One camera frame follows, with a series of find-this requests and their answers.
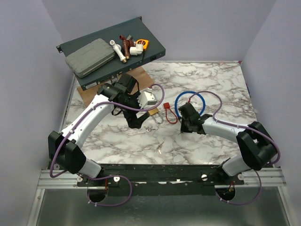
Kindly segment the brass padlock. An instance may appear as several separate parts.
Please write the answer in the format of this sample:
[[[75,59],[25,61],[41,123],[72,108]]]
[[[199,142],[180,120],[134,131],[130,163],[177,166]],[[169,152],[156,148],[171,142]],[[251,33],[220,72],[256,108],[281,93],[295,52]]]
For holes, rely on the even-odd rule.
[[[164,119],[161,116],[159,109],[158,108],[154,108],[150,111],[148,111],[150,117],[155,121],[156,124],[162,124]]]

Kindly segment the red cable seal lock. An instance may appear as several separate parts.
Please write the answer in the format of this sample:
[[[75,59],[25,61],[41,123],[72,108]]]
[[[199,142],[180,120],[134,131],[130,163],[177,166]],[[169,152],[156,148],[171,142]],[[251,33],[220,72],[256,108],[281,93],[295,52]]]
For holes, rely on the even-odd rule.
[[[170,123],[170,124],[176,124],[178,122],[178,118],[177,118],[176,114],[171,110],[170,104],[168,102],[166,102],[166,103],[163,104],[163,107],[164,107],[164,110],[165,110],[165,117],[166,117],[167,122]],[[168,118],[168,112],[170,112],[174,116],[174,118],[175,118],[174,121],[171,121]]]

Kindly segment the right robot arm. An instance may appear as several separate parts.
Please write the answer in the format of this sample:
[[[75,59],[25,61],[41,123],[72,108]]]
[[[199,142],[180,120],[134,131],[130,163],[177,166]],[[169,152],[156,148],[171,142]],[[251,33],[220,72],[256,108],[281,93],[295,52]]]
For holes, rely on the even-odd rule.
[[[249,125],[234,125],[214,120],[212,115],[199,115],[191,103],[179,108],[182,114],[181,132],[214,135],[238,144],[240,154],[224,161],[216,173],[223,185],[233,180],[234,175],[246,170],[261,170],[277,155],[266,129],[254,121]]]

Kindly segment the white pvc elbow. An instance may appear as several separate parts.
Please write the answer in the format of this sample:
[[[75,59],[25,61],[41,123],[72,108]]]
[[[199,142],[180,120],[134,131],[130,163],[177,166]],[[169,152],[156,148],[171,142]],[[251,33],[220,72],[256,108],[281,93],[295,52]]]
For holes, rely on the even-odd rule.
[[[136,44],[134,47],[130,47],[129,53],[131,56],[137,56],[143,53],[143,44]]]

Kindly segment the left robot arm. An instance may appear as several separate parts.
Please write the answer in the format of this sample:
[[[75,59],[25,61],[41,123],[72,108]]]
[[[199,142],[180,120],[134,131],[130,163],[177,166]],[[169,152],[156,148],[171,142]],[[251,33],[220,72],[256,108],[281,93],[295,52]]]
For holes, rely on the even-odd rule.
[[[72,174],[79,173],[88,176],[89,182],[94,186],[99,186],[104,182],[101,166],[88,159],[81,148],[99,122],[112,113],[116,107],[120,108],[129,128],[141,128],[149,114],[144,113],[137,117],[137,110],[141,108],[137,99],[141,93],[139,91],[132,93],[134,87],[139,87],[139,82],[127,73],[123,74],[117,82],[103,84],[90,105],[73,123],[61,132],[52,131],[49,134],[51,178],[59,176],[53,173],[55,164],[58,164]]]

